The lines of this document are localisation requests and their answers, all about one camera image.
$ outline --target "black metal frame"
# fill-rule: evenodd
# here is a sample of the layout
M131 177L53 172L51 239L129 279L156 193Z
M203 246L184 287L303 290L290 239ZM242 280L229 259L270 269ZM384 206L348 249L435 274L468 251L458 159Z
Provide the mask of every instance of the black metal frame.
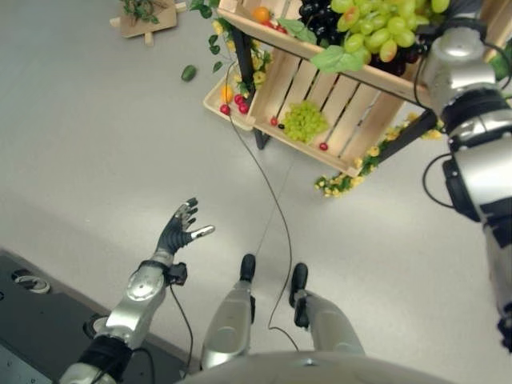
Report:
M249 88L249 97L247 99L247 103L250 105L252 103L254 92L256 91L254 87L253 81L253 73L254 68L252 64L252 58L250 55L251 48L251 37L236 27L232 29L234 46L236 48L237 57L238 57L238 66L240 67L240 75L242 76L242 80L245 84L247 84ZM381 90L383 92L387 92L388 94L392 94L387 90ZM400 133L400 136L397 137L396 140L393 140L389 143L389 145L381 152L380 160L381 162L386 160L388 157L396 154L400 149L405 146L411 144L416 138L422 136L428 130L431 130L435 127L438 118L432 110L425 110L421 116L416 118L407 128L404 129L403 132ZM256 145L260 150L265 148L265 145L268 143L270 136L261 132L260 130L253 128L254 136L256 138Z

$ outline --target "gray floor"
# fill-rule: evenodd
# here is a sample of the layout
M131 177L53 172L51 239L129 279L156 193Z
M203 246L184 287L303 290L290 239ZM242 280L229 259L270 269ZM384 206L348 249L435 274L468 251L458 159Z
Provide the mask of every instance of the gray floor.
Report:
M108 19L116 2L3 0L0 12L0 244L112 307L179 203L201 202L214 235L180 252L190 278L179 297L195 353L241 256L258 252L253 352L289 350L266 322L287 268L286 237L266 186L225 121L202 107L211 32L198 14L147 48ZM183 83L181 69L200 70ZM244 134L251 148L251 136ZM369 355L460 383L510 383L499 346L480 228L430 202L424 166L446 150L419 141L337 200L312 188L333 171L276 141L256 155L279 194L294 258L312 290L340 305ZM430 178L446 197L441 172ZM275 323L301 348L282 301ZM185 349L168 298L152 331Z

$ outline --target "orange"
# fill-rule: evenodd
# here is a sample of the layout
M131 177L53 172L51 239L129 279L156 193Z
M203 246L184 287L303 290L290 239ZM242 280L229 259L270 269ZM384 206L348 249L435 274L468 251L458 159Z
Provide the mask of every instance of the orange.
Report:
M221 88L221 100L225 104L229 104L233 100L233 90L230 86L222 86Z
M270 20L270 11L264 6L254 8L252 15L257 22L268 22Z

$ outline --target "green cucumber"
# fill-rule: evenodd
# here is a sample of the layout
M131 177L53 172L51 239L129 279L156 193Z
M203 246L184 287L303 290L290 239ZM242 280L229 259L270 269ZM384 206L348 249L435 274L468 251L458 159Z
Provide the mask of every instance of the green cucumber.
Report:
M182 80L184 82L189 82L190 80L192 80L195 77L195 74L197 71L198 70L196 69L195 66L192 66L192 65L186 66L182 73Z

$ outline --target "cable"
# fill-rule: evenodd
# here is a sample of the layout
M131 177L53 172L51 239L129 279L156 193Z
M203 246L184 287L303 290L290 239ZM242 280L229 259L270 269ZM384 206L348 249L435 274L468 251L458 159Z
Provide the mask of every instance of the cable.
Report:
M189 319L185 315L185 311L183 310L182 304L179 302L178 298L176 297L176 294L174 293L173 286L169 286L170 294L173 295L174 300L176 301L176 305L179 308L179 311L182 313L183 320L185 320L186 328L189 330L190 335L190 348L189 348L189 357L186 360L186 371L183 375L183 378L186 378L186 376L189 374L190 371L190 363L192 362L192 350L194 349L194 333L192 332L192 328L190 327Z
M483 45L488 46L489 48L492 48L496 52L499 52L499 54L503 57L503 60L505 60L505 62L506 62L506 66L508 67L508 71L507 71L508 79L506 80L505 85L502 86L502 90L504 90L510 84L510 78L512 77L512 63L510 63L510 60L509 60L508 56L506 55L503 48L496 46L492 42L483 42Z
M428 164L428 166L426 166L425 170L423 171L423 176L422 176L422 185L423 185L423 190L425 191L426 195L430 198L430 200L432 200L433 202L436 202L437 204L439 204L440 206L444 206L446 208L451 208L451 209L454 209L454 206L451 206L450 204L446 204L445 202L442 202L440 200L437 200L428 190L428 188L426 187L426 176L429 172L429 169L432 167L433 164L436 163L437 160L439 160L440 158L446 158L446 157L449 157L451 156L451 154L440 154L439 156L437 156L436 158L434 158L433 160L431 160Z
M143 352L144 354L146 354L148 360L149 360L149 363L150 363L150 384L155 384L156 381L155 381L155 376L154 376L154 360L153 360L153 356L151 356L151 352L149 352L146 348L136 348L132 351L132 353L136 354L137 352ZM96 384L98 383L102 377L106 374L106 372L112 368L114 365L116 365L121 359L123 358L122 355L119 355L117 356L117 358L115 358L114 360L112 360L112 362L110 362L110 364L108 366L106 366L105 368L103 368L97 375L96 377L94 378L94 380L92 382L90 382L90 384Z
M418 98L418 79L419 79L419 74L420 72L422 71L422 67L423 67L423 62L425 61L425 56L421 56L421 58L419 59L419 64L418 64L418 70L416 70L416 75L414 76L414 87L413 87L413 92L414 92L414 99L416 100L416 103L421 107L421 108L425 108L426 110L428 110L429 108L427 108L426 106L424 106L422 104L422 102L419 101L419 98Z
M231 67L233 65L234 65L234 62L232 62L230 64L230 66L228 67L228 69L227 69L227 72L226 72L226 86L228 86L228 78L229 78L229 75L230 75ZM275 195L274 189L272 188L272 185L270 184L270 181L269 181L268 177L266 176L265 171L263 170L262 166L259 164L258 160L254 156L253 152L250 150L250 148L248 147L248 145L246 144L246 142L243 140L242 136L238 132L237 127L233 123L233 119L231 117L231 114L229 114L229 118L230 118L231 126L233 127L233 131L236 133L236 135L238 136L238 139L243 144L243 146L246 148L247 152L252 157L252 159L254 160L254 163L259 168L259 171L262 173L262 176L265 179L265 183L266 183L266 185L269 188L269 192L272 195L272 199L274 200L274 203L275 203L276 207L278 208L279 214L281 215L282 223L283 223L283 225L285 227L286 238L288 240L288 255L289 255L289 257L288 257L288 272L286 274L285 283L283 284L283 286L281 288L281 292L279 293L278 300L276 301L275 306L272 309L272 312L271 312L270 317L269 317L269 322L268 322L266 327L267 327L268 330L279 330L280 332L282 332L290 340L290 342L294 345L294 348L297 351L299 351L297 343L292 339L292 337L290 336L290 334L288 334L288 332L286 332L283 328L271 325L272 324L272 320L274 319L275 311L277 310L277 308L279 306L279 303L280 303L280 301L282 299L282 296L285 293L286 287L288 286L288 281L290 280L290 275L291 275L291 268L292 268L292 265L293 265L293 255L292 255L292 249L291 249L291 238L290 238L290 231L288 229L288 223L286 222L285 215L282 212L281 206L279 205L278 198Z

